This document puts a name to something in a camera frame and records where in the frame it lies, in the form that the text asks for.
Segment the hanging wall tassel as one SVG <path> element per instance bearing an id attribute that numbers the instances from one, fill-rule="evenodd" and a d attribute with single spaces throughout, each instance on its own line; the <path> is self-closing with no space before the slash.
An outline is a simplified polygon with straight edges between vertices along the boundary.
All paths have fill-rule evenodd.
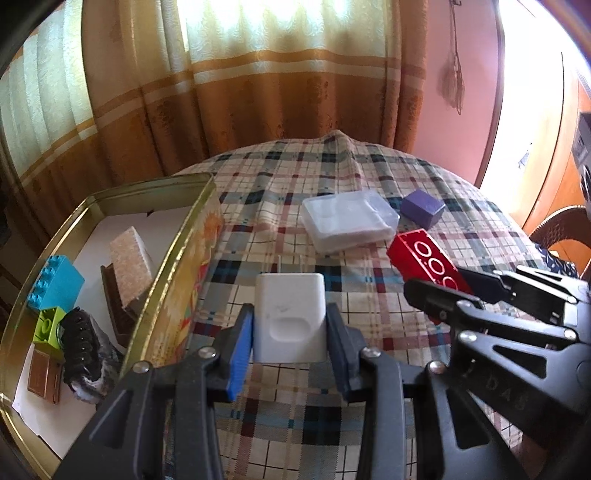
<path id="1" fill-rule="evenodd" d="M 448 4 L 450 12 L 450 51 L 441 71 L 441 94 L 446 103 L 458 115 L 461 115 L 465 97 L 465 82 L 458 44 L 456 17 L 456 7 L 461 5 L 461 1 L 449 1 Z"/>

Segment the gold metal tin box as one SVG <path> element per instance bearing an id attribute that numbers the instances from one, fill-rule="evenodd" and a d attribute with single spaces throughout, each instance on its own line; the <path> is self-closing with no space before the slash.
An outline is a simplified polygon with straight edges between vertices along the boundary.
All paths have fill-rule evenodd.
<path id="1" fill-rule="evenodd" d="M 40 372 L 37 353 L 57 355 L 55 329 L 29 307 L 36 287 L 54 280 L 51 257 L 65 257 L 83 277 L 72 290 L 75 306 L 89 313 L 128 369 L 140 360 L 159 367 L 185 354 L 197 298 L 218 243 L 223 218 L 209 173 L 133 183 L 87 197 L 67 218 L 30 271 L 1 341 L 1 415 L 25 462 L 38 479 L 52 477 L 95 412 L 67 386 L 58 403 L 29 390 Z M 134 229 L 143 242 L 153 279 L 134 298 L 121 294 L 113 273 L 112 242 Z"/>

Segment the white card box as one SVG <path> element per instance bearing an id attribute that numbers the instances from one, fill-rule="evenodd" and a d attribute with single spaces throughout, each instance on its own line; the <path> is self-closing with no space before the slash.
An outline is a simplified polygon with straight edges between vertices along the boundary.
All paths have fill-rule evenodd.
<path id="1" fill-rule="evenodd" d="M 122 308 L 138 318 L 155 278 L 153 261 L 134 227 L 113 239 L 109 251 Z"/>

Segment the red toy brick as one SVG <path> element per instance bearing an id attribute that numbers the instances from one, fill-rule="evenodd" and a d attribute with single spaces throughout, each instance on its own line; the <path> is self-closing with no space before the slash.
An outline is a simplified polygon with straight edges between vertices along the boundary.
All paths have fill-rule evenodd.
<path id="1" fill-rule="evenodd" d="M 473 295 L 458 268 L 424 229 L 394 235 L 387 255 L 404 282 L 426 280 Z"/>

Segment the purple cube block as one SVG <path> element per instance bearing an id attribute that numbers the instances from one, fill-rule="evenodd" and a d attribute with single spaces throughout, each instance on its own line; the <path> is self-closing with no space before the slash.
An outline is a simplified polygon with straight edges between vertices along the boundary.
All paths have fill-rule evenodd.
<path id="1" fill-rule="evenodd" d="M 425 230 L 431 229 L 441 219 L 445 203 L 423 190 L 415 190 L 401 203 L 401 215 Z"/>

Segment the brown wicker chair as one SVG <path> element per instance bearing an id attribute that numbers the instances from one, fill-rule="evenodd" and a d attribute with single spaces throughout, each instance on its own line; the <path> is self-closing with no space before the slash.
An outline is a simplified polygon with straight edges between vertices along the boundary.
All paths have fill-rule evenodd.
<path id="1" fill-rule="evenodd" d="M 565 240 L 590 248 L 590 220 L 586 208 L 573 205 L 557 210 L 529 235 L 529 239 L 542 257 L 544 251 L 551 252 L 551 246 Z"/>

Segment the white power adapter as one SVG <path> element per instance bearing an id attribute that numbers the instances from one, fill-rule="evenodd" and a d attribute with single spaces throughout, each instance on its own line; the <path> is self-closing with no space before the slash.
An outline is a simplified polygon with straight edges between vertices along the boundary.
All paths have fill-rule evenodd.
<path id="1" fill-rule="evenodd" d="M 256 277 L 252 359 L 262 364 L 311 364 L 328 359 L 325 278 L 320 273 Z"/>

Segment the green soccer toy brick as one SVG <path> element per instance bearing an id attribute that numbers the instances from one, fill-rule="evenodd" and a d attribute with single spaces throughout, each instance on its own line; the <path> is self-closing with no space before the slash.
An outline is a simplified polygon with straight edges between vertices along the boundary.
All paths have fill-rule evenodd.
<path id="1" fill-rule="evenodd" d="M 33 336 L 35 349 L 58 362 L 64 359 L 58 330 L 65 315 L 66 313 L 59 306 L 40 310 Z"/>

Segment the blue feather pattern cushion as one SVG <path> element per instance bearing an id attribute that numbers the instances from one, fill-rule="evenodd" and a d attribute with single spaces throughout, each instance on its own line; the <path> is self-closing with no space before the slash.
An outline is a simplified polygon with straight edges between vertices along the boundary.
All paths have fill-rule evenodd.
<path id="1" fill-rule="evenodd" d="M 543 259 L 544 263 L 551 272 L 571 278 L 579 277 L 578 270 L 574 263 L 562 260 L 549 251 L 543 252 Z"/>

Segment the brown wooden block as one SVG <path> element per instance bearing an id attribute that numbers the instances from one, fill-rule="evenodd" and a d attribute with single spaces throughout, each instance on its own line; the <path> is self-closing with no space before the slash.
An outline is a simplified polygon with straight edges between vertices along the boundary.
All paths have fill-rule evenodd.
<path id="1" fill-rule="evenodd" d="M 137 318 L 122 306 L 112 264 L 100 267 L 104 296 L 109 317 L 118 344 L 127 348 L 135 329 Z"/>

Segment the black ribbed hair clip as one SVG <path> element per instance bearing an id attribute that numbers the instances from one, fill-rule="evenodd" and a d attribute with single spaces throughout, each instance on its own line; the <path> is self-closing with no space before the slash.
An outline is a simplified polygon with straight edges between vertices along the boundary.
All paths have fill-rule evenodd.
<path id="1" fill-rule="evenodd" d="M 99 405 L 119 379 L 123 356 L 80 307 L 63 317 L 60 332 L 64 383 L 78 400 Z"/>

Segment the cyan toy brick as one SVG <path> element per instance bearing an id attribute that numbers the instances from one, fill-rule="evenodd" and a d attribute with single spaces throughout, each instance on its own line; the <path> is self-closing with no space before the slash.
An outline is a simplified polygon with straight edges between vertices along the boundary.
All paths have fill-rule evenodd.
<path id="1" fill-rule="evenodd" d="M 72 310 L 84 284 L 84 278 L 65 255 L 50 256 L 27 296 L 33 311 L 59 307 Z"/>

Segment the plaid tablecloth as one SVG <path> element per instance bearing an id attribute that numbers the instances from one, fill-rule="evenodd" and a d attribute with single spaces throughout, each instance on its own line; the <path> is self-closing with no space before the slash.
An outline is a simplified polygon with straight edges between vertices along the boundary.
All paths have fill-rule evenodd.
<path id="1" fill-rule="evenodd" d="M 408 305 L 388 243 L 338 253 L 315 251 L 301 224 L 305 199 L 374 190 L 393 207 L 417 189 L 444 202 L 432 237 L 453 263 L 493 272 L 544 261 L 517 223 L 446 169 L 335 131 L 315 140 L 279 140 L 194 164 L 209 173 L 224 217 L 221 238 L 197 295 L 187 350 L 211 343 L 233 323 L 266 272 L 318 273 L 327 298 L 367 342 L 418 366 L 447 361 L 450 335 Z M 363 406 L 342 401 L 329 363 L 253 364 L 235 402 L 216 408 L 228 479 L 351 479 Z"/>

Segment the orange cream curtain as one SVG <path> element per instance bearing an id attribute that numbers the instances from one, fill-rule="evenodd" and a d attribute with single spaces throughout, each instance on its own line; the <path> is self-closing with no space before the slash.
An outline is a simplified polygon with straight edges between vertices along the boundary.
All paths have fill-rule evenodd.
<path id="1" fill-rule="evenodd" d="M 40 251 L 103 189 L 271 140 L 410 151 L 425 1 L 5 1 L 1 212 Z"/>

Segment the copper metallic box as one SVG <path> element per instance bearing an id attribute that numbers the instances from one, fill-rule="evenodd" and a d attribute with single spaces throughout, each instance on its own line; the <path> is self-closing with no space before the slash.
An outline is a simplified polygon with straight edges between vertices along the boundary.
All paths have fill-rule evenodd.
<path id="1" fill-rule="evenodd" d="M 33 350 L 29 367 L 27 390 L 45 401 L 58 404 L 60 400 L 62 365 L 49 354 Z"/>

